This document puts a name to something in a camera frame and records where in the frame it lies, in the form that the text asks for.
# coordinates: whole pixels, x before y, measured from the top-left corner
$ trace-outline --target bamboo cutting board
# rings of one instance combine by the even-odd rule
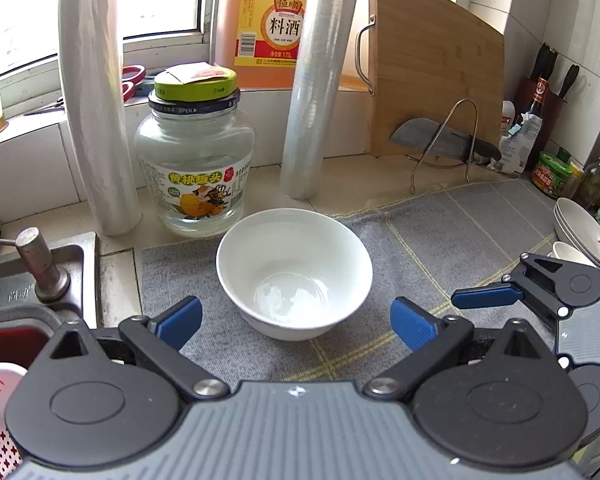
[[[369,0],[369,79],[375,86],[368,151],[417,153],[389,142],[405,121],[441,123],[470,97],[480,112],[478,137],[498,145],[504,88],[504,39],[450,0]],[[471,134],[474,108],[460,105],[449,126]]]

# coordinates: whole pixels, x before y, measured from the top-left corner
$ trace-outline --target kitchen counter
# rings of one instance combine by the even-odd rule
[[[355,155],[325,159],[318,193],[310,200],[293,200],[278,189],[280,166],[250,170],[244,191],[245,215],[277,207],[312,209],[328,215],[384,205],[410,195],[410,174],[415,163],[405,156]],[[486,168],[472,166],[472,182],[499,182],[508,178]],[[416,175],[416,190],[423,193],[464,184],[464,167],[436,170],[422,166]],[[144,248],[181,242],[187,238],[171,233],[154,211],[147,188],[138,190],[142,207],[140,224],[126,235],[100,237],[100,283],[102,322],[116,326],[133,314],[140,314],[136,256]],[[9,222],[2,236],[15,237],[22,229],[35,226],[48,242],[86,231],[96,231],[96,222],[86,202],[53,209]],[[1,253],[13,248],[0,248]]]

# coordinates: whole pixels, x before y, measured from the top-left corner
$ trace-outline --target gray mat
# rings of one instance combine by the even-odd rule
[[[155,316],[187,294],[199,297],[203,324],[182,353],[232,387],[240,379],[363,384],[409,352],[389,324],[396,296],[437,316],[452,312],[449,295],[456,288],[499,279],[525,251],[551,251],[552,208],[551,199],[520,179],[460,186],[339,217],[369,251],[374,281],[360,309],[315,340],[276,341],[247,325],[216,276],[219,238],[143,250],[142,311]],[[462,315],[488,328],[525,317],[552,345],[545,327],[520,303]]]

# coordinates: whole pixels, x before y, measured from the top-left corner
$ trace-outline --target orange bottle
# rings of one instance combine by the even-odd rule
[[[306,0],[219,0],[214,61],[240,88],[291,88]]]

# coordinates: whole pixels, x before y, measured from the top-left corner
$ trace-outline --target ceramic bowl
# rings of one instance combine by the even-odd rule
[[[555,204],[564,220],[564,230],[584,248],[582,251],[596,266],[600,266],[600,225],[583,208],[568,198],[559,198]]]
[[[371,288],[371,259],[333,218],[272,209],[240,220],[218,247],[224,291],[256,330],[284,341],[311,339],[353,314]]]
[[[555,232],[558,235],[558,240],[560,240],[568,246],[571,246],[575,250],[580,251],[583,254],[583,256],[586,257],[586,259],[593,264],[594,267],[600,269],[600,263],[593,259],[593,257],[587,252],[586,248],[584,248],[584,246],[578,241],[578,239],[570,233],[567,226],[564,224],[564,220],[560,220],[560,216],[558,215],[554,216],[554,227]]]
[[[552,254],[554,258],[557,258],[558,260],[567,260],[568,262],[576,262],[577,264],[597,267],[591,260],[582,254],[581,251],[564,242],[554,242]]]

